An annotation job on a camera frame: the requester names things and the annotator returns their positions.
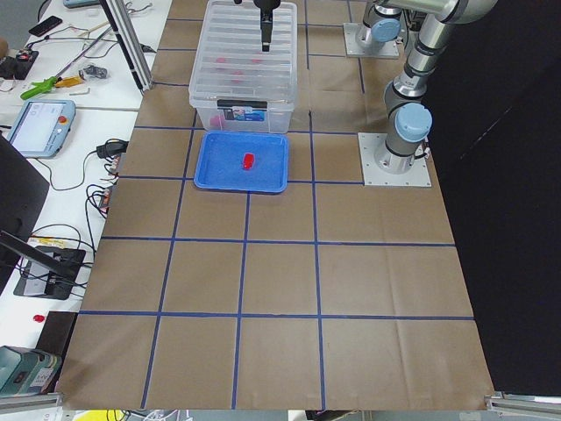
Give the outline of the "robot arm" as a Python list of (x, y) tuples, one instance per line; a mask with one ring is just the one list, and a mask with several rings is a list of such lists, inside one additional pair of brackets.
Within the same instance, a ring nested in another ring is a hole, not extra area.
[(401, 175), (417, 159), (415, 151), (426, 140), (432, 125), (430, 111), (421, 105), (427, 81), (438, 57), (445, 50), (454, 25), (483, 18), (495, 1), (370, 1), (372, 11), (395, 9), (426, 14), (402, 72), (384, 92), (389, 127), (382, 146), (374, 153), (377, 165), (385, 172)]
[(445, 1), (368, 1), (358, 24), (344, 24), (345, 53), (350, 57), (396, 58), (395, 39), (403, 10), (442, 11)]

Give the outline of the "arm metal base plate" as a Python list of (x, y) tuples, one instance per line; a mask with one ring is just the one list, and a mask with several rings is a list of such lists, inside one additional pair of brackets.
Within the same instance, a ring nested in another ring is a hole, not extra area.
[(344, 23), (345, 51), (348, 57), (397, 59), (396, 44), (401, 25), (397, 20), (383, 19), (369, 28), (358, 23)]
[(431, 180), (425, 157), (417, 159), (419, 146), (409, 157), (392, 154), (386, 148), (385, 133), (359, 132), (359, 154), (363, 183), (367, 187), (430, 188)]

